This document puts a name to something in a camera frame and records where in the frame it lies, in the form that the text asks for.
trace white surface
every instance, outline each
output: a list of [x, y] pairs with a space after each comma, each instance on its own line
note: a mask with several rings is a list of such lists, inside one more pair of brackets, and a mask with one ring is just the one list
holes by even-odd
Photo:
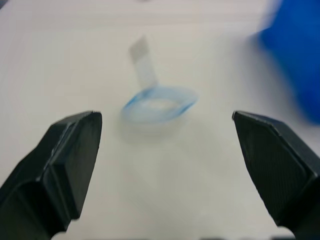
[[[0, 11], [0, 181], [67, 115], [103, 115], [80, 220], [54, 240], [198, 240], [289, 234], [247, 173], [231, 116], [286, 121], [315, 151], [320, 130], [295, 109], [248, 37], [266, 0], [10, 0]], [[198, 92], [165, 126], [119, 120], [139, 91], [128, 49], [146, 35], [162, 84]]]

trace white table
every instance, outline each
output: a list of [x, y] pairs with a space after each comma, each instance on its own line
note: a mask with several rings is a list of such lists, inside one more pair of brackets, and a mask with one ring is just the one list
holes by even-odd
[[[54, 240], [198, 240], [289, 235], [246, 170], [234, 110], [287, 122], [320, 154], [282, 77], [248, 37], [267, 0], [10, 0], [0, 10], [0, 182], [51, 123], [101, 111], [81, 218]], [[197, 104], [164, 126], [119, 119], [139, 89], [128, 48], [146, 35], [164, 85]]]

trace table surface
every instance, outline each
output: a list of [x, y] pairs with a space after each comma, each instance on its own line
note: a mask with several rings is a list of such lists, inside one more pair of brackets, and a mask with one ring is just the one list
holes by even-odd
[[[320, 154], [318, 126], [256, 47], [267, 0], [10, 0], [0, 10], [0, 182], [67, 115], [101, 111], [81, 218], [54, 240], [289, 235], [246, 170], [232, 113], [288, 123]], [[121, 121], [139, 90], [129, 47], [146, 36], [160, 82], [199, 101], [165, 125]]]

